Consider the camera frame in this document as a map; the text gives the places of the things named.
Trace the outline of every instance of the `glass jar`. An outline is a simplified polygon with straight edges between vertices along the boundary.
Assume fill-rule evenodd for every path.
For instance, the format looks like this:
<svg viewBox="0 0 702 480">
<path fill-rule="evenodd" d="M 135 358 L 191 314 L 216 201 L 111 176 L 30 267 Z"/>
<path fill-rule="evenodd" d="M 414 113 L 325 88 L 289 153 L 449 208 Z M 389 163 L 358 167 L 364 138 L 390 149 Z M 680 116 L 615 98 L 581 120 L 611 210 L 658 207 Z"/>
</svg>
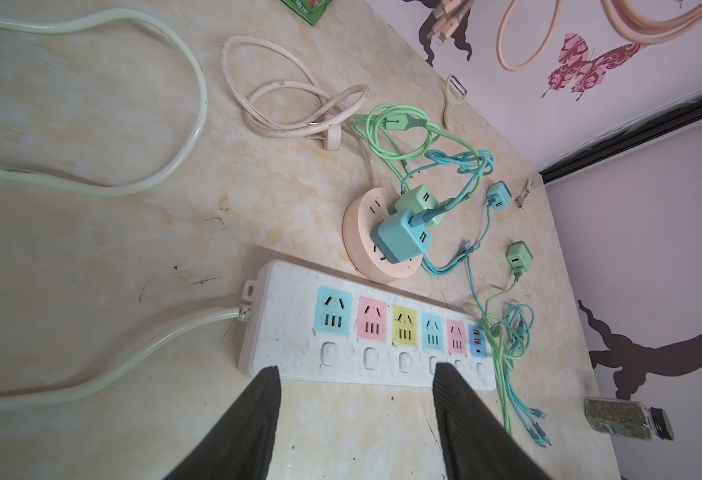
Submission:
<svg viewBox="0 0 702 480">
<path fill-rule="evenodd" d="M 674 432 L 663 408 L 647 408 L 639 402 L 616 398 L 586 399 L 586 419 L 597 432 L 652 440 L 673 440 Z"/>
</svg>

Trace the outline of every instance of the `pink outlet panel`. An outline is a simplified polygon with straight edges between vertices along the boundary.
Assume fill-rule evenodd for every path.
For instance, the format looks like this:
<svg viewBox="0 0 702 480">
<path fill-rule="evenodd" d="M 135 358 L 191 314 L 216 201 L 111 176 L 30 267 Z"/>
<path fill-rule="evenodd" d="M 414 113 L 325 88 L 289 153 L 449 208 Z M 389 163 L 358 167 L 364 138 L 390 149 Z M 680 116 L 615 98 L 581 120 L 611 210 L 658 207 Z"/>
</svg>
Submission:
<svg viewBox="0 0 702 480">
<path fill-rule="evenodd" d="M 359 316 L 356 320 L 356 335 L 360 339 L 385 341 L 386 305 L 380 300 L 366 296 L 359 298 Z"/>
<path fill-rule="evenodd" d="M 465 325 L 457 320 L 447 320 L 447 348 L 453 355 L 465 355 Z"/>
</svg>

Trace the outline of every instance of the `yellow outlet panel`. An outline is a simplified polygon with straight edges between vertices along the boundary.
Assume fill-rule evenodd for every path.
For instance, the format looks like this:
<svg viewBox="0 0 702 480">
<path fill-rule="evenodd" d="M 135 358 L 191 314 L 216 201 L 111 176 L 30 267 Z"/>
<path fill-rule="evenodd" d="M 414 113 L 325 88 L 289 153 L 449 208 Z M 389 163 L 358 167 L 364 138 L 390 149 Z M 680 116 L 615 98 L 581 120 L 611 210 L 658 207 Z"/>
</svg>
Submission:
<svg viewBox="0 0 702 480">
<path fill-rule="evenodd" d="M 394 305 L 391 333 L 395 345 L 418 346 L 418 313 Z"/>
</svg>

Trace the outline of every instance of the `table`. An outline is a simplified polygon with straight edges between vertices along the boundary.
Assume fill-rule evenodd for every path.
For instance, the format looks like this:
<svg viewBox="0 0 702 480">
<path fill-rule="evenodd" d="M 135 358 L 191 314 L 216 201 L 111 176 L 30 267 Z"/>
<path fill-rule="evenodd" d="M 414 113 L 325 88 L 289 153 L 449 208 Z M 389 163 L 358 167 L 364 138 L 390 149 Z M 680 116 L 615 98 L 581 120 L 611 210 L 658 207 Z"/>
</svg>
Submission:
<svg viewBox="0 0 702 480">
<path fill-rule="evenodd" d="M 0 390 L 86 379 L 117 361 L 128 340 L 184 312 L 238 305 L 244 281 L 272 259 L 359 279 L 343 247 L 343 212 L 375 184 L 393 187 L 394 177 L 379 160 L 366 160 L 349 135 L 340 151 L 326 152 L 316 140 L 249 131 L 218 61 L 230 34 L 287 46 L 330 91 L 369 85 L 363 112 L 385 102 L 415 104 L 435 120 L 441 114 L 442 79 L 361 0 L 336 0 L 315 28 L 274 0 L 8 1 L 0 15 L 51 22 L 115 6 L 158 17 L 188 43 L 207 77 L 207 125 L 186 163 L 142 194 L 93 198 L 0 182 Z M 252 46 L 237 47 L 232 65 L 243 91 L 303 79 L 284 58 Z M 180 147 L 196 101 L 185 58 L 147 26 L 115 22 L 65 36 L 0 32 L 2 164 L 103 184 L 143 178 Z M 316 104 L 298 91 L 259 103 L 284 119 Z M 533 347 L 513 381 L 525 402 L 548 413 L 542 425 L 553 447 L 536 446 L 516 417 L 514 437 L 553 478 L 617 479 L 610 438 L 582 414 L 583 398 L 598 390 L 540 178 L 467 104 L 455 122 L 458 135 L 495 154 L 491 181 L 504 180 L 513 195 L 527 178 L 538 185 L 523 210 L 493 216 L 472 257 L 485 299 L 510 281 L 511 242 L 525 240 L 535 256 L 504 301 L 536 309 Z M 412 148 L 422 134 L 399 138 Z M 436 147 L 460 151 L 449 141 Z M 439 168 L 419 181 L 446 198 L 465 177 Z M 479 235 L 485 219 L 477 197 L 435 230 L 435 264 Z M 420 270 L 386 288 L 477 311 L 465 268 L 442 278 Z M 201 327 L 93 396 L 0 414 L 0 478 L 162 478 L 249 382 L 237 370 L 244 328 Z M 500 412 L 495 392 L 480 397 Z M 429 389 L 284 382 L 270 477 L 439 479 L 436 434 Z"/>
</svg>

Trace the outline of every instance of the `black jar lid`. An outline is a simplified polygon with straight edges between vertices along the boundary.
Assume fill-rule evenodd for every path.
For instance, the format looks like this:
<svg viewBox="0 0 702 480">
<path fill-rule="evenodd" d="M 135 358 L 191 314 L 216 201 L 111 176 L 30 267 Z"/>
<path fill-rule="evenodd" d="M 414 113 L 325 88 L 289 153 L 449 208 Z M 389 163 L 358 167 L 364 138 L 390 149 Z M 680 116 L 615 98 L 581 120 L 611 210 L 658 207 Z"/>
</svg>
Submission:
<svg viewBox="0 0 702 480">
<path fill-rule="evenodd" d="M 652 422 L 655 424 L 655 431 L 658 433 L 658 437 L 663 438 L 663 440 L 674 439 L 672 424 L 663 408 L 650 407 L 650 417 L 652 417 Z"/>
</svg>

